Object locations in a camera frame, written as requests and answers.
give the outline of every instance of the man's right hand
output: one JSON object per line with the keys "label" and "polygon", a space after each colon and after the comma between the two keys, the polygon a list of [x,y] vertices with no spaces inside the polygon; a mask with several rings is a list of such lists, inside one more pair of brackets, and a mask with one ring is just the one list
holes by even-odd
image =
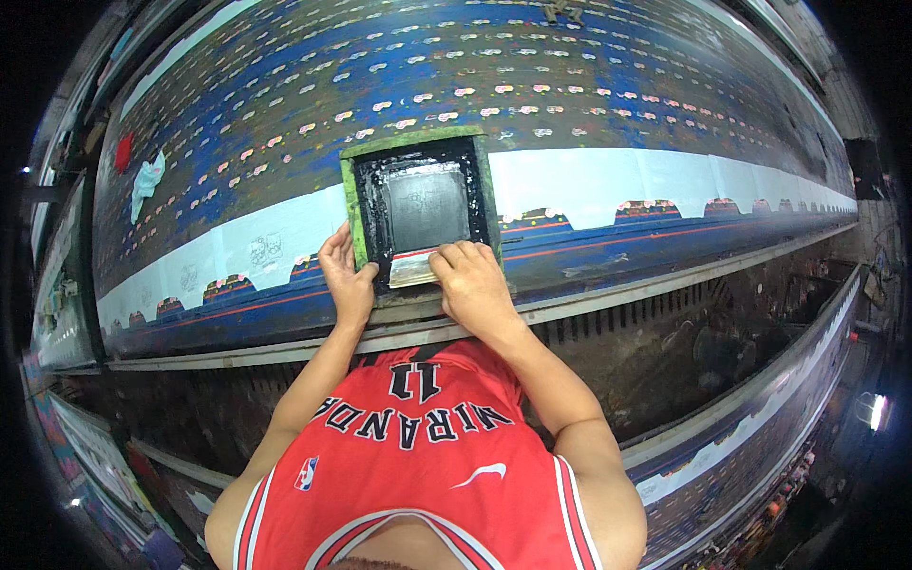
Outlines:
{"label": "man's right hand", "polygon": [[444,244],[430,255],[428,263],[443,288],[443,312],[482,342],[524,326],[490,246]]}

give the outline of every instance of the red cloth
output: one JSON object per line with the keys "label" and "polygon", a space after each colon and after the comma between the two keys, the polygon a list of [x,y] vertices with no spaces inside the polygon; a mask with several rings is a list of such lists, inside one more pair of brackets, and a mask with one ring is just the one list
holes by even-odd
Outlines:
{"label": "red cloth", "polygon": [[506,364],[474,341],[416,353],[380,355],[326,399],[254,489],[235,563],[323,568],[411,514],[473,567],[601,567],[573,472],[523,421]]}
{"label": "red cloth", "polygon": [[121,139],[117,145],[117,156],[114,158],[114,168],[117,169],[117,174],[123,174],[130,165],[130,151],[133,148],[134,134],[134,132],[131,132]]}

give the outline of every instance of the screen printing frame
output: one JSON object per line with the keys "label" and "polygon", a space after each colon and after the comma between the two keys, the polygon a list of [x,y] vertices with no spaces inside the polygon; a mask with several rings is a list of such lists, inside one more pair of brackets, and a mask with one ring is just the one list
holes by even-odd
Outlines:
{"label": "screen printing frame", "polygon": [[[473,239],[473,241],[480,241],[488,244],[493,249],[498,264],[500,264],[501,270],[503,270],[501,235],[497,225],[494,188],[491,178],[491,168],[488,162],[488,153],[484,144],[484,136],[484,131],[481,127],[440,127],[433,130],[403,133],[385,139],[373,140],[343,150],[339,153],[342,170],[342,184],[346,196],[346,210],[348,222],[351,227],[352,243],[355,249],[355,266],[357,269],[360,269],[364,264],[372,261],[370,259],[372,252],[371,248],[368,247],[368,232],[365,228],[365,214],[362,209],[363,204],[358,189],[356,164],[361,160],[364,160],[367,155],[371,154],[381,156],[383,153],[404,150],[407,147],[429,142],[447,139],[468,139],[471,144],[471,151],[474,154],[474,161],[470,161],[474,181],[471,181],[473,182],[473,187],[467,189],[467,191],[474,193],[474,198],[480,203],[477,217],[482,220],[482,227],[480,228],[481,235],[478,236],[477,240]],[[391,290],[388,283],[390,266],[391,260],[387,260],[385,266],[381,263],[380,276],[377,281],[378,293],[387,293]]]}

